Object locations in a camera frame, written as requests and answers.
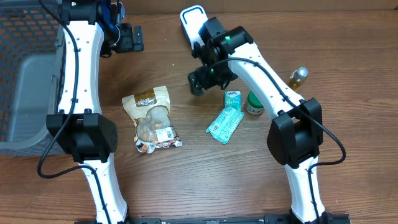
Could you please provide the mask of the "green white Kleenex tissue pack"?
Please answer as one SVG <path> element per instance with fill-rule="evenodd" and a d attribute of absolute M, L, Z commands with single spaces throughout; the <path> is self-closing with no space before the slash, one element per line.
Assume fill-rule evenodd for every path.
<path fill-rule="evenodd" d="M 241 111 L 241 92 L 240 91 L 225 91 L 224 106 L 231 106 L 234 109 Z"/>

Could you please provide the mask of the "teal snack packet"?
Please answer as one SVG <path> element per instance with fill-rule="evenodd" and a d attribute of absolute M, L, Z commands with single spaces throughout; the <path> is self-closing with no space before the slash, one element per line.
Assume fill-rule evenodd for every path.
<path fill-rule="evenodd" d="M 227 106 L 209 125 L 206 129 L 206 133 L 210 133 L 215 140 L 225 145 L 230 140 L 243 117 L 244 113 L 242 111 L 239 111 L 232 106 Z"/>

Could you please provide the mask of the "green lid white jar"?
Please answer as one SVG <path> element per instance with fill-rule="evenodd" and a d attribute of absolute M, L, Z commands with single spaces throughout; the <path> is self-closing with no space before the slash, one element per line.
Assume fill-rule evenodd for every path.
<path fill-rule="evenodd" d="M 245 109 L 248 113 L 253 115 L 260 115 L 265 111 L 263 105 L 252 91 L 249 92 L 246 98 Z"/>

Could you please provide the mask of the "brown snack packet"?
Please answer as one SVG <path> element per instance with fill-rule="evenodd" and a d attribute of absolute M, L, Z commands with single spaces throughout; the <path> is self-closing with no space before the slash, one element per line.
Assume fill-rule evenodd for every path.
<path fill-rule="evenodd" d="M 171 126 L 170 97 L 166 86 L 154 87 L 139 95 L 126 96 L 122 98 L 122 104 L 134 122 L 136 136 L 138 129 L 143 127 L 156 130 Z"/>

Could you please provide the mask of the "white labelled snack packet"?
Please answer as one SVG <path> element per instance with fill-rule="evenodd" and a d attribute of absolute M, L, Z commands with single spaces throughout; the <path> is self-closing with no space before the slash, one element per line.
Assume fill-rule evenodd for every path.
<path fill-rule="evenodd" d="M 181 138 L 174 127 L 151 130 L 148 127 L 138 129 L 136 148 L 141 153 L 152 154 L 156 149 L 181 147 Z"/>

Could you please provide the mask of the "yellow oil bottle silver cap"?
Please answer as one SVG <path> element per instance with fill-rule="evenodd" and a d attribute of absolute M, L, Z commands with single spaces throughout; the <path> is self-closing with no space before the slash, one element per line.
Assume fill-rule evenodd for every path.
<path fill-rule="evenodd" d="M 296 91 L 300 86 L 304 84 L 308 77 L 308 69 L 306 67 L 300 67 L 296 69 L 289 78 L 288 86 Z"/>

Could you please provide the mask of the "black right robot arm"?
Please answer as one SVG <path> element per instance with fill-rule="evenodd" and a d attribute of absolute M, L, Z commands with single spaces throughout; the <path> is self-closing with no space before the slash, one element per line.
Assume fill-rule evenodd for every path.
<path fill-rule="evenodd" d="M 316 167 L 323 142 L 319 102 L 305 100 L 286 85 L 243 27 L 226 30 L 216 17 L 180 20 L 193 57 L 202 63 L 188 75 L 191 93 L 200 96 L 211 87 L 226 88 L 236 78 L 242 79 L 272 121 L 267 147 L 287 173 L 292 194 L 290 221 L 321 223 L 326 212 Z"/>

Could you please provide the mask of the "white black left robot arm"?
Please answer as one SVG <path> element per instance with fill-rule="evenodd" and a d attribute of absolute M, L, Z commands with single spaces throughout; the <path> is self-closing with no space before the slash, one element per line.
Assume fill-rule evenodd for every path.
<path fill-rule="evenodd" d="M 37 166 L 45 179 L 82 170 L 96 207 L 95 223 L 132 223 L 127 202 L 118 184 L 114 153 L 118 131 L 103 116 L 99 98 L 99 62 L 117 54 L 144 49 L 142 29 L 124 23 L 120 1 L 62 1 L 52 17 L 62 26 L 64 79 L 57 112 L 46 117 L 53 136 Z M 52 146 L 58 144 L 76 166 L 56 174 L 44 174 L 42 166 Z"/>

